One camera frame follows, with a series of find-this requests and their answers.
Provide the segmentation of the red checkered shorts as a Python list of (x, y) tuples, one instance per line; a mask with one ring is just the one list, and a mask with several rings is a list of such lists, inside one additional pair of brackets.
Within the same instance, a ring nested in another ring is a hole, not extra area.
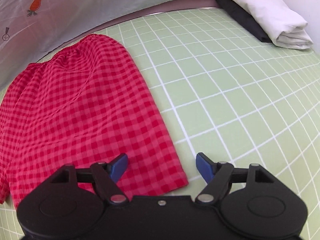
[(92, 34), (31, 63), (1, 103), (1, 201), (14, 205), (65, 164), (88, 168), (121, 153), (128, 196), (188, 185), (162, 116), (129, 52)]

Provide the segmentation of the folded black garment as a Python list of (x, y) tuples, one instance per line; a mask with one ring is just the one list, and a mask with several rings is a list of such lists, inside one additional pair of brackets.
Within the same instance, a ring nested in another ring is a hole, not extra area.
[(233, 0), (216, 0), (217, 4), (245, 30), (263, 43), (272, 43), (271, 39), (251, 14)]

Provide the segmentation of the folded white garment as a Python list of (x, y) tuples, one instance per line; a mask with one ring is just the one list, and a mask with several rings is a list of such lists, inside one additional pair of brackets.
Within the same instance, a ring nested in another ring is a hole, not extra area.
[(253, 16), (272, 43), (287, 49), (304, 50), (313, 45), (305, 28), (308, 22), (283, 0), (233, 0)]

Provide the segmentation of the grey printed backdrop cloth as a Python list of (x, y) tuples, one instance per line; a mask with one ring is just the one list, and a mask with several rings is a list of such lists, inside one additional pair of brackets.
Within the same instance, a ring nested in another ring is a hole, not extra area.
[(1, 0), (1, 87), (73, 38), (168, 1), (173, 0)]

